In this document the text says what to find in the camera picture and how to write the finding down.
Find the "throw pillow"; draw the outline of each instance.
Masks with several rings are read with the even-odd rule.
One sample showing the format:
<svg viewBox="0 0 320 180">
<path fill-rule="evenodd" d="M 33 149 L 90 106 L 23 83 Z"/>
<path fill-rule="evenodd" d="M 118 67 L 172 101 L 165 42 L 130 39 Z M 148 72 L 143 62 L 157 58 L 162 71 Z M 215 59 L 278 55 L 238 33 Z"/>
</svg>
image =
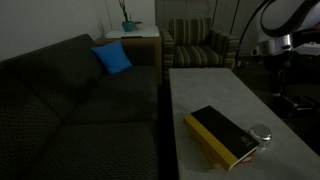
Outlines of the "throw pillow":
<svg viewBox="0 0 320 180">
<path fill-rule="evenodd" d="M 115 74 L 132 66 L 127 58 L 121 41 L 115 41 L 100 47 L 93 47 L 91 50 L 98 56 L 109 74 Z"/>
</svg>

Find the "floor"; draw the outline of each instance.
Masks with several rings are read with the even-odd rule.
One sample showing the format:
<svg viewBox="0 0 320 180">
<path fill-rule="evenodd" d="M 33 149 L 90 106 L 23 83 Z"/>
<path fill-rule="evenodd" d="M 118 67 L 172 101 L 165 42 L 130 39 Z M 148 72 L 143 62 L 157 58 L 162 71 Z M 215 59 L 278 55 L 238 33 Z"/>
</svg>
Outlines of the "floor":
<svg viewBox="0 0 320 180">
<path fill-rule="evenodd" d="M 277 98 L 273 96 L 272 74 L 266 70 L 265 65 L 256 59 L 242 61 L 242 66 L 234 70 L 235 75 L 242 80 L 267 106 L 270 107 L 298 136 L 300 136 L 316 153 L 320 154 L 318 144 L 320 126 L 319 111 L 310 113 L 287 112 L 278 109 Z M 172 122 L 170 89 L 159 89 L 159 174 L 160 179 L 178 179 L 175 154 L 175 140 Z"/>
</svg>

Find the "striped armchair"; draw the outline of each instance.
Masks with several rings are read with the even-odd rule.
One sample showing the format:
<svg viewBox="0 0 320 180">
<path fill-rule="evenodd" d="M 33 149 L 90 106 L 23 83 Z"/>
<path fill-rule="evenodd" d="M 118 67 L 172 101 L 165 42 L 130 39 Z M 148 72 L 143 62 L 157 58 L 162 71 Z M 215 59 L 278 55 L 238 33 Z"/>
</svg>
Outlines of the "striped armchair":
<svg viewBox="0 0 320 180">
<path fill-rule="evenodd" d="M 211 28 L 210 18 L 172 19 L 161 29 L 162 78 L 169 86 L 169 68 L 225 67 L 233 69 L 239 39 Z"/>
</svg>

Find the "coffee table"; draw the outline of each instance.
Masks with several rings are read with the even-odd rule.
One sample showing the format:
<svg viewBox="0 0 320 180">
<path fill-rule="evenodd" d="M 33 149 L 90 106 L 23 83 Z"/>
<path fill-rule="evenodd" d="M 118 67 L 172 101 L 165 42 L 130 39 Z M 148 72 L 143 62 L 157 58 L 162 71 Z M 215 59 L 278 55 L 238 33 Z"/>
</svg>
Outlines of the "coffee table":
<svg viewBox="0 0 320 180">
<path fill-rule="evenodd" d="M 226 68 L 170 69 L 170 91 L 179 179 L 320 179 L 320 158 L 240 79 Z M 201 146 L 183 124 L 183 117 L 211 105 L 241 128 L 256 123 L 273 135 L 259 147 L 252 162 L 231 171 L 211 168 Z"/>
</svg>

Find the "book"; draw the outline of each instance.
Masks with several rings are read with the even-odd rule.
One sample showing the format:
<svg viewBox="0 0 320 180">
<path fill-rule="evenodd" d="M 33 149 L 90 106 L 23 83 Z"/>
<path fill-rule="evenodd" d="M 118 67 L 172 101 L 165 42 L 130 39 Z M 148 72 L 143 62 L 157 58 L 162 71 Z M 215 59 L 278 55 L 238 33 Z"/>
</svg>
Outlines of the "book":
<svg viewBox="0 0 320 180">
<path fill-rule="evenodd" d="M 183 122 L 202 146 L 212 167 L 230 171 L 259 145 L 249 133 L 212 106 L 184 116 Z"/>
</svg>

